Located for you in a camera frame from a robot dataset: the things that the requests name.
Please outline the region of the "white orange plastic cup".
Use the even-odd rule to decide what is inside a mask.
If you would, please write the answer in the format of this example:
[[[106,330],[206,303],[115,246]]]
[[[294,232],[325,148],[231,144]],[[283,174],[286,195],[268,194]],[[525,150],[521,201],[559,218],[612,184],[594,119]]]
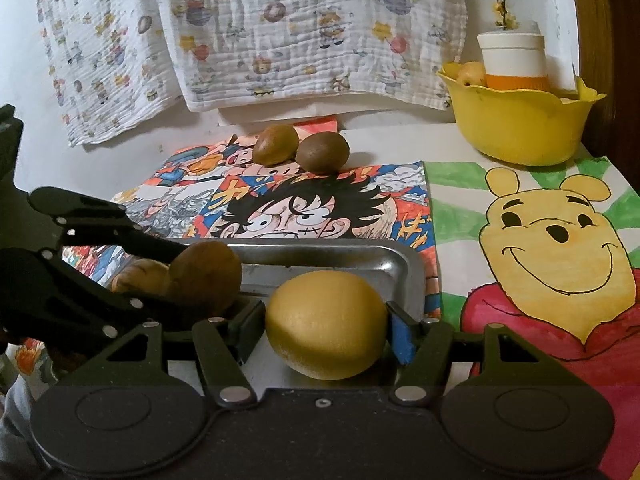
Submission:
[[[533,32],[482,32],[477,35],[492,90],[551,91],[544,36]]]

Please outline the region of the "left printed muslin cloth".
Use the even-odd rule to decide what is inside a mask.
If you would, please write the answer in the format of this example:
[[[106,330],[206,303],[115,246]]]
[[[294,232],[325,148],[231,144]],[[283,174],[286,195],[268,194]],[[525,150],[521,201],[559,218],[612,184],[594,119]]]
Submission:
[[[35,0],[70,146],[99,144],[180,99],[157,0]]]

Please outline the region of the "right printed muslin cloth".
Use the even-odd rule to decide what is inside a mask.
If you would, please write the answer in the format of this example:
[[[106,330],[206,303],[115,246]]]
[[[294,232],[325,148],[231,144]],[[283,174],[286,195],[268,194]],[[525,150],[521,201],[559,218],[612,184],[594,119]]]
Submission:
[[[194,112],[375,94],[449,106],[440,68],[465,44],[465,0],[157,0]]]

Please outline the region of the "brown sapodilla fruit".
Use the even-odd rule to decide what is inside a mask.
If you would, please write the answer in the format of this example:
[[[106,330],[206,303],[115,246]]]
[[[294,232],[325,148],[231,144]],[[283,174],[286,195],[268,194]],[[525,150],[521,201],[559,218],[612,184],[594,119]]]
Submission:
[[[256,164],[277,166],[294,158],[298,146],[299,137],[292,125],[271,126],[258,136],[252,157]]]
[[[312,174],[336,174],[349,159],[349,145],[336,132],[317,132],[299,143],[295,161]]]

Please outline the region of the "yellow lemon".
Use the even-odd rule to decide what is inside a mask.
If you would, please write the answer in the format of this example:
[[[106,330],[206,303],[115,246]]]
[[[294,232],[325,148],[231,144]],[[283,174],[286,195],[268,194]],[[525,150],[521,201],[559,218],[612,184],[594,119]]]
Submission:
[[[387,309],[360,276],[322,270],[291,278],[266,307],[266,335],[292,370],[320,380],[342,380],[382,356]]]

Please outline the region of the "yellow fruit in bowl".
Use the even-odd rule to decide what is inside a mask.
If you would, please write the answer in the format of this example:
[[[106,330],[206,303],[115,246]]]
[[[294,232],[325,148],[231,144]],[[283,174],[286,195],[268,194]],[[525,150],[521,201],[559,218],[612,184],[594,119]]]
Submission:
[[[480,86],[486,87],[486,70],[481,62],[467,62],[460,66],[456,81],[462,86]]]

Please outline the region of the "printed muslin cloth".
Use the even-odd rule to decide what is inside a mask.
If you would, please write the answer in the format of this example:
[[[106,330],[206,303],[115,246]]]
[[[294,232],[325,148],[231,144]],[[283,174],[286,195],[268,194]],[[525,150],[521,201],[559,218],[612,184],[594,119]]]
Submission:
[[[157,0],[35,0],[70,146],[99,144],[180,99]]]
[[[449,106],[440,68],[465,44],[465,0],[157,0],[194,112],[375,94]]]

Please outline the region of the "grey metal tray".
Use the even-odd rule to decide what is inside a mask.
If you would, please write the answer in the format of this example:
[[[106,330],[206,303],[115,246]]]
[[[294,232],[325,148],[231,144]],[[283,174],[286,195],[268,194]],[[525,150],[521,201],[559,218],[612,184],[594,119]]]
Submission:
[[[394,302],[416,321],[424,315],[424,264],[418,253],[391,240],[229,240],[243,268],[241,292],[267,307],[272,294],[296,276],[322,270],[356,274],[385,304]],[[342,380],[320,380],[292,370],[270,346],[265,331],[242,370],[258,391],[268,388],[329,388],[388,384],[398,361],[387,342],[382,356],[364,372]]]

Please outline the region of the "brown green mango fruit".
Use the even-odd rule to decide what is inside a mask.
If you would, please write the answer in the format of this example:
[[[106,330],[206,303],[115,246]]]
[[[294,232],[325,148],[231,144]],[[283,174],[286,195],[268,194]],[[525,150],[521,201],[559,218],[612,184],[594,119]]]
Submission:
[[[219,240],[206,240],[189,245],[169,265],[164,294],[206,315],[218,315],[233,304],[241,283],[238,255]]]

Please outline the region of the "wooden door frame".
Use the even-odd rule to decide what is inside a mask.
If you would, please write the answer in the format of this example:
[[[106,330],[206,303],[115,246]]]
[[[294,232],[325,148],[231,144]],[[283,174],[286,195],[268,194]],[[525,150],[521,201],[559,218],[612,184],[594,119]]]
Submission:
[[[579,73],[606,95],[590,115],[586,144],[620,165],[639,151],[639,0],[574,0]]]

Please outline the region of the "yellow plastic bowl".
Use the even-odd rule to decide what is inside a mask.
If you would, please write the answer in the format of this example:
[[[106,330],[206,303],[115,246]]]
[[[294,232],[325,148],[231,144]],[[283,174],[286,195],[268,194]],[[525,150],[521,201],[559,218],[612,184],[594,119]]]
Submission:
[[[550,167],[578,151],[593,105],[604,93],[575,79],[573,99],[534,89],[495,90],[457,82],[459,63],[438,72],[462,136],[482,154],[512,165]]]

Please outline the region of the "anime warriors drawing poster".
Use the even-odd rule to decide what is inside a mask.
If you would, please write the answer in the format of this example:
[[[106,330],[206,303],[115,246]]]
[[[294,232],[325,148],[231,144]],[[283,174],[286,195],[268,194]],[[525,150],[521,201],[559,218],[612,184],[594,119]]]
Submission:
[[[130,260],[130,255],[114,245],[67,246],[62,250],[62,260],[90,280],[107,287],[113,276]],[[2,398],[19,377],[26,380],[35,398],[47,386],[56,383],[58,378],[53,361],[42,341],[27,338],[22,344],[9,345],[1,358]]]

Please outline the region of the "cartoon characters drawing poster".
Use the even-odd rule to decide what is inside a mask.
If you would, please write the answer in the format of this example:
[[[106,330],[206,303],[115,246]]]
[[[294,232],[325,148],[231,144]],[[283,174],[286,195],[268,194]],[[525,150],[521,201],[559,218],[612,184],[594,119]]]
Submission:
[[[184,148],[113,200],[152,233],[174,238],[396,240],[424,261],[424,312],[439,316],[430,196],[422,162],[316,176],[291,160],[254,162],[252,136]]]

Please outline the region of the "winnie the pooh drawing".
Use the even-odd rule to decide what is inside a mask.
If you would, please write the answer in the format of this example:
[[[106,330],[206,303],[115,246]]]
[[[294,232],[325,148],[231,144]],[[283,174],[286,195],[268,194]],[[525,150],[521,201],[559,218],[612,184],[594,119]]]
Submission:
[[[602,471],[637,478],[637,192],[606,158],[425,171],[442,318],[467,333],[508,326],[597,389],[615,414]]]

